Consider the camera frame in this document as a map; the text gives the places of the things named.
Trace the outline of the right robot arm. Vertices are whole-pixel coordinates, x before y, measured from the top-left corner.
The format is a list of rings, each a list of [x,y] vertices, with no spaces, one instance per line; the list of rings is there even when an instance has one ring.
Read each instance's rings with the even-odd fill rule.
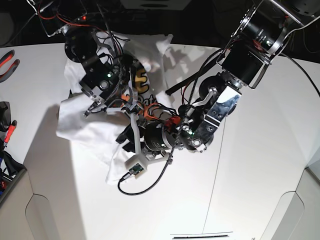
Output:
[[[143,106],[138,102],[135,76],[139,61],[124,52],[110,29],[107,14],[97,0],[29,0],[48,37],[62,34],[69,60],[81,64],[84,77],[81,91],[92,100],[84,112],[91,114],[123,112],[137,116]]]

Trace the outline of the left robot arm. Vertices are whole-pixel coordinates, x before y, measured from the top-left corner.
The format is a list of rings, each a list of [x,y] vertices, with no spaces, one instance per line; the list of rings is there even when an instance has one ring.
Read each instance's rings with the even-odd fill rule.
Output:
[[[317,0],[261,0],[250,7],[227,44],[212,53],[200,69],[169,88],[191,87],[189,99],[167,120],[152,117],[143,130],[142,154],[147,159],[166,150],[203,152],[221,121],[236,108],[241,88],[255,89],[276,56],[282,55],[291,35],[320,18]]]

